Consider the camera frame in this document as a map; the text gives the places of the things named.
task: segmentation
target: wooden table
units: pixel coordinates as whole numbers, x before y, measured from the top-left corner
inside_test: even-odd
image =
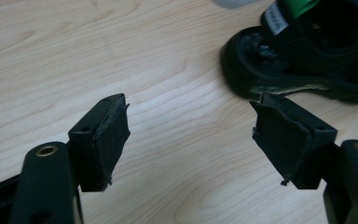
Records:
[[[131,137],[86,223],[326,223],[323,190],[280,186],[252,140],[256,113],[222,79],[218,53],[271,1],[0,0],[0,181],[31,148],[124,92]],[[358,105],[289,97],[358,139]]]

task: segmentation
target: black sneaker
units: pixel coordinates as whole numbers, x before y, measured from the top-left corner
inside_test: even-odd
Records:
[[[311,91],[358,104],[358,0],[294,2],[277,0],[261,26],[225,44],[220,58],[228,86],[251,99]]]

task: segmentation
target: rubber sole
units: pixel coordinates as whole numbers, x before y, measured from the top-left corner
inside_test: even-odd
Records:
[[[358,104],[358,84],[345,81],[338,71],[335,78],[287,74],[282,62],[261,60],[249,46],[262,40],[260,27],[244,29],[232,36],[220,51],[225,80],[234,93],[247,99],[258,99],[262,92],[288,95],[306,91]]]

